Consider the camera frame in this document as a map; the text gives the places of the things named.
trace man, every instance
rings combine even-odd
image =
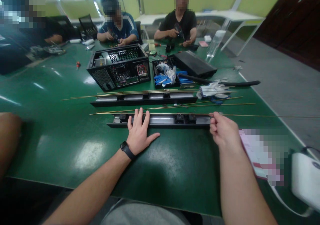
[[[129,117],[129,136],[122,144],[122,149],[80,184],[44,224],[89,224],[130,164],[130,158],[134,159],[160,136],[159,133],[154,133],[147,137],[149,111],[146,112],[144,122],[142,116],[142,108],[140,111],[136,109],[133,124],[131,124],[132,117]],[[225,224],[277,224],[242,148],[237,124],[218,112],[210,116],[212,117],[210,133],[220,152],[221,208]],[[101,224],[188,224],[188,222],[179,211],[130,202],[112,208]]]
[[[175,29],[175,24],[178,23],[184,34],[184,47],[188,47],[197,37],[197,19],[192,11],[188,11],[189,0],[176,0],[176,9],[170,12],[159,29],[154,34],[155,40],[160,40],[166,37],[176,38],[178,31]]]
[[[97,35],[101,42],[119,40],[118,46],[125,46],[139,38],[136,24],[131,14],[121,12],[118,0],[101,0],[105,15],[111,21],[106,22]]]
[[[16,28],[25,36],[21,37],[17,42],[22,46],[48,46],[52,44],[60,44],[63,42],[64,31],[58,22],[48,18],[39,16],[38,11],[33,10],[29,0],[1,0],[4,11],[5,26],[12,26],[12,18],[7,13],[16,13],[21,18]]]

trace black cable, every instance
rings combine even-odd
[[[318,153],[320,153],[320,150],[319,150],[319,149],[316,149],[316,148],[314,148],[314,147],[310,147],[310,146],[306,146],[306,147],[304,147],[303,149],[301,149],[301,153],[306,154],[306,153],[307,153],[308,148],[312,148],[312,149],[316,150]]]

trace green table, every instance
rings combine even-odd
[[[95,50],[108,44],[95,42]],[[0,77],[0,111],[19,115],[25,122],[23,136],[8,176],[67,188],[76,188],[118,150],[128,135],[127,129],[112,129],[106,123],[111,115],[89,116],[96,111],[134,109],[128,107],[95,108],[94,98],[60,101],[72,96],[94,95],[101,89],[86,71],[91,51],[82,44],[67,44],[67,53],[52,56],[35,67],[25,67],[10,75]],[[162,54],[165,47],[157,47]],[[172,53],[185,50],[176,46]],[[196,53],[204,58],[206,49]],[[82,66],[77,70],[76,62]],[[228,77],[232,82],[243,82],[232,67],[231,60],[218,52],[212,61],[218,68],[213,78]],[[123,89],[154,89],[146,82]],[[225,114],[274,115],[252,88],[237,88],[232,94],[241,99],[232,103],[256,103],[242,106],[189,107],[157,110],[157,113],[220,111]],[[260,129],[264,140],[278,134],[286,142],[269,144],[277,163],[286,169],[285,153],[299,150],[302,145],[278,118],[232,117],[240,128]],[[161,136],[130,164],[116,185],[113,196],[158,204],[212,216],[221,216],[219,154],[208,130],[150,129],[149,134]],[[300,223],[304,220],[287,211],[273,195],[269,185],[259,180],[260,188],[279,223]],[[288,184],[278,188],[283,200],[296,211],[306,206],[295,198]],[[319,214],[312,221],[319,219]]]

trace plastic water bottle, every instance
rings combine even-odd
[[[218,30],[216,32],[216,34],[214,35],[214,37],[213,37],[213,39],[207,49],[207,57],[212,58],[216,54],[216,52],[219,48],[219,45],[220,45],[225,34],[226,34],[225,30]]]

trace hand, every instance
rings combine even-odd
[[[210,133],[219,148],[226,148],[232,152],[243,151],[238,125],[218,112],[209,115],[212,117],[210,119]]]
[[[193,42],[196,41],[196,34],[194,36],[190,37],[190,40],[186,40],[185,42],[183,42],[183,47],[188,47],[189,45],[191,45]]]
[[[189,45],[192,44],[192,41],[191,40],[186,40],[185,42],[183,42],[183,47],[188,47]]]
[[[140,108],[140,111],[138,111],[138,109],[134,111],[133,125],[132,116],[130,116],[128,119],[129,136],[127,138],[127,144],[134,155],[138,155],[146,147],[148,147],[153,140],[160,136],[159,133],[154,133],[147,137],[147,129],[150,120],[149,111],[146,112],[146,117],[144,119],[143,124],[142,116],[143,109]]]
[[[120,39],[118,46],[119,47],[125,46],[125,45],[127,45],[127,43],[128,43],[127,39]]]
[[[178,36],[179,32],[175,29],[168,30],[168,36],[171,38],[176,38]]]
[[[114,38],[112,37],[112,35],[109,32],[106,32],[104,34],[105,34],[107,40],[111,40],[111,41],[114,40]]]

